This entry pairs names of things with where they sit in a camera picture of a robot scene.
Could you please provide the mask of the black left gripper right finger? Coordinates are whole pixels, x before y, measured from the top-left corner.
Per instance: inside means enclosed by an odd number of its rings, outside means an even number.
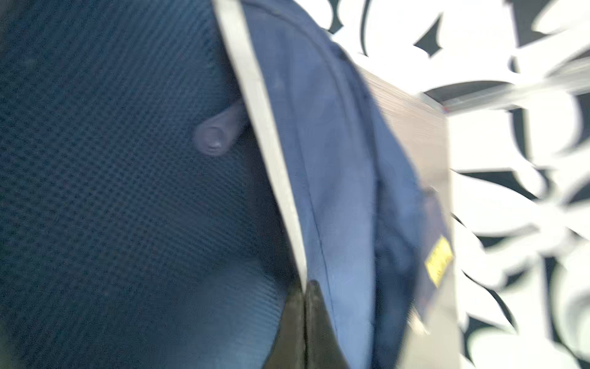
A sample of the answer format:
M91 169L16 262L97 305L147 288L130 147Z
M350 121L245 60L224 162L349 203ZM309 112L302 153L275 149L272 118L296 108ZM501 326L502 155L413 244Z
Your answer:
M309 281L306 289L306 368L349 368L317 281Z

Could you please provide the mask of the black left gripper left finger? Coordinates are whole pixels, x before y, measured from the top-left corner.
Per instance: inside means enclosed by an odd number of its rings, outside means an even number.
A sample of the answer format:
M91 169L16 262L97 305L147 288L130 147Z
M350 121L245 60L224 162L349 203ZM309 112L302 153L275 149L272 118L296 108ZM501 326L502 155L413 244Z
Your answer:
M304 292L299 282L289 287L272 349L263 369L306 367Z

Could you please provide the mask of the navy blue student backpack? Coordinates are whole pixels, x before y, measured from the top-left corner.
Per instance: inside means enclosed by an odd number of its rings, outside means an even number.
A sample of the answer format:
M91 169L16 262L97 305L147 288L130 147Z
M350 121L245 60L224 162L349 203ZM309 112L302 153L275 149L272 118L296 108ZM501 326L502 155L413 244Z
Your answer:
M395 368L424 189L293 1L1 4L4 368L263 368L309 281Z

